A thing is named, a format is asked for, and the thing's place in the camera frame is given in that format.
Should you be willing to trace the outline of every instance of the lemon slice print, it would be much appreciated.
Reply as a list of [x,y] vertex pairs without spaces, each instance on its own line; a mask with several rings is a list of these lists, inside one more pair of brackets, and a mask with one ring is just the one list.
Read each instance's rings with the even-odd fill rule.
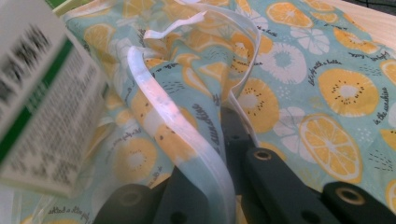
[[320,21],[326,21],[328,23],[333,23],[338,21],[337,14],[332,12],[331,13],[311,12],[311,15]]
[[88,27],[84,33],[84,40],[96,50],[98,59],[110,77],[114,75],[116,60],[108,53],[108,43],[115,32],[114,27],[100,23]]
[[228,6],[230,4],[229,0],[201,0],[200,2],[218,7]]
[[236,74],[245,74],[248,70],[251,56],[253,55],[253,44],[247,36],[235,33],[231,39],[233,41],[233,62],[232,71]]
[[236,0],[236,4],[242,8],[247,14],[251,14],[250,5],[248,4],[248,0]]
[[128,123],[128,121],[132,119],[134,119],[134,114],[130,109],[126,108],[116,116],[116,123],[121,126]]
[[122,16],[124,18],[131,18],[143,11],[150,9],[153,5],[153,0],[125,0],[123,4]]
[[388,59],[380,65],[382,72],[389,78],[389,80],[396,85],[396,60]]
[[195,129],[198,129],[198,123],[197,120],[195,119],[195,116],[192,113],[190,113],[188,109],[184,107],[179,107],[178,109],[180,110],[183,117],[189,122],[189,124],[191,124],[192,127],[194,127]]
[[315,163],[314,158],[306,149],[299,135],[299,126],[305,112],[296,106],[289,106],[279,110],[279,121],[274,126],[274,133],[279,137],[282,145],[290,152],[297,154],[305,161]]
[[31,224],[32,223],[32,215],[30,215],[29,217],[25,218],[21,224]]
[[[107,3],[109,5],[112,5],[114,2],[115,2],[115,0],[107,1]],[[106,15],[111,9],[111,7],[109,7],[109,8],[97,10],[97,8],[102,7],[104,4],[105,4],[104,1],[91,1],[90,3],[87,3],[81,7],[77,7],[75,9],[73,9],[72,12],[74,14],[84,13],[84,12],[88,12],[88,11],[93,12],[93,13],[89,13],[89,14],[81,16],[83,18],[103,16],[103,15]]]
[[354,34],[342,31],[338,28],[333,28],[335,39],[348,49],[358,49],[364,53],[375,53],[379,47],[371,41],[361,40]]
[[258,54],[263,54],[263,53],[268,53],[271,51],[274,43],[273,40],[268,38],[265,35],[262,35],[260,38],[260,46],[259,46],[259,52]]
[[124,105],[119,95],[111,89],[106,96],[106,108],[109,110],[116,109]]
[[393,150],[396,151],[396,130],[381,130],[382,139],[391,147]]
[[269,86],[260,79],[250,78],[238,97],[256,133],[271,130],[279,120],[279,105]]
[[133,138],[116,152],[113,171],[123,183],[136,183],[149,176],[157,160],[156,147],[145,138]]
[[376,86],[357,72],[333,68],[319,76],[318,84],[329,107],[345,117],[369,115],[379,103]]
[[355,140],[325,114],[306,116],[300,136],[315,161],[330,176],[349,183],[361,182],[361,154]]
[[196,73],[189,67],[183,67],[182,69],[183,80],[190,87],[200,91],[206,96],[212,98],[212,94],[207,89],[205,83],[196,75]]
[[266,13],[272,21],[277,23],[302,28],[314,25],[311,19],[292,3],[274,3],[267,8]]
[[200,32],[198,30],[193,30],[190,33],[186,44],[190,48],[197,50],[199,52],[202,52],[205,49],[214,46],[222,46],[226,49],[233,50],[231,43],[229,43],[224,38],[221,38],[216,35],[210,35],[204,32]]
[[207,64],[198,70],[209,77],[213,77],[219,83],[223,83],[229,73],[228,65],[223,62]]
[[396,214],[396,179],[390,181],[386,191],[387,204],[390,210]]
[[175,63],[179,63],[183,66],[191,66],[192,61],[200,60],[201,58],[192,53],[182,53],[175,57]]
[[171,48],[172,48],[174,42],[175,42],[177,39],[180,39],[180,35],[179,35],[179,34],[171,33],[171,34],[167,35],[167,36],[165,37],[165,39],[164,39],[166,48],[167,48],[168,50],[171,50]]
[[205,14],[205,20],[196,23],[197,27],[200,30],[207,30],[207,29],[223,29],[227,27],[229,24],[227,21],[219,18],[214,12],[207,12]]
[[179,4],[175,0],[163,0],[163,3],[163,11],[171,21],[186,20],[199,12],[197,9]]
[[350,23],[354,24],[356,27],[358,27],[358,29],[366,32],[366,29],[364,29],[362,26],[360,26],[359,24],[357,24],[355,21],[352,20],[352,18],[350,18],[346,13],[344,13],[344,18],[349,21]]
[[85,160],[89,160],[99,149],[99,144],[106,139],[113,131],[113,125],[108,123],[96,128],[96,131],[91,139],[87,152],[85,153]]
[[321,0],[304,0],[310,7],[317,11],[334,11],[335,8]]

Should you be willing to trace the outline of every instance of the kiwi print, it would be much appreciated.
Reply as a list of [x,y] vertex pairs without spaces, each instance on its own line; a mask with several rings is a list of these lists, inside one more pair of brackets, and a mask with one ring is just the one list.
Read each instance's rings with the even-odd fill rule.
[[196,157],[194,149],[165,124],[159,126],[154,140],[176,165]]
[[233,41],[234,52],[231,69],[234,73],[243,75],[248,70],[253,45],[245,35],[239,33],[233,34],[231,40]]
[[350,32],[334,28],[333,33],[335,39],[348,49],[358,49],[368,54],[375,53],[379,50],[379,47],[373,42],[361,40]]
[[394,130],[381,130],[382,139],[391,147],[393,150],[396,151],[396,129]]
[[362,117],[375,111],[379,102],[376,86],[365,75],[341,68],[323,72],[320,92],[329,107],[345,117]]
[[147,114],[153,109],[149,99],[144,95],[141,90],[136,92],[131,102],[131,109],[134,113],[134,117],[144,125]]
[[149,176],[157,160],[156,147],[145,138],[133,138],[120,147],[113,161],[113,171],[123,183],[136,183]]
[[258,78],[250,78],[238,97],[256,133],[270,131],[279,120],[279,105],[270,87]]

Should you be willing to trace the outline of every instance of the fabric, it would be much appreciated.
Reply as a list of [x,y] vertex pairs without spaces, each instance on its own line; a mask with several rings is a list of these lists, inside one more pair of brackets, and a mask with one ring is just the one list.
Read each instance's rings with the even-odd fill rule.
[[358,6],[346,1],[326,0],[348,14],[354,22],[358,23],[370,34],[375,42],[396,49],[396,36],[394,35],[396,17],[390,14],[374,10],[369,7]]
[[353,183],[396,212],[392,49],[318,0],[202,3],[100,0],[64,16],[108,74],[115,128],[98,130],[76,198],[54,200],[44,223],[92,221],[115,189],[152,188],[174,165],[208,197],[211,222],[232,223],[221,106],[307,186]]

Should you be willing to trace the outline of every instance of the black plastic part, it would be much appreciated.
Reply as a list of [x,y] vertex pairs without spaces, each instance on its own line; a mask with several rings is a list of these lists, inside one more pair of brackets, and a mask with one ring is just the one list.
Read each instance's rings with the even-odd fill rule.
[[149,224],[162,191],[163,185],[155,190],[136,184],[123,186],[102,206],[93,224]]
[[396,216],[384,204],[365,190],[348,183],[327,184],[321,200],[344,223],[396,223]]
[[262,206],[254,188],[242,195],[242,210],[248,224],[271,224],[271,218]]
[[235,194],[241,195],[250,190],[244,174],[243,158],[252,147],[251,139],[238,114],[229,108],[221,109],[221,128],[224,134],[227,168],[233,180]]
[[206,196],[177,168],[174,169],[153,223],[208,223],[209,208]]
[[245,167],[271,223],[340,223],[275,152],[253,148]]

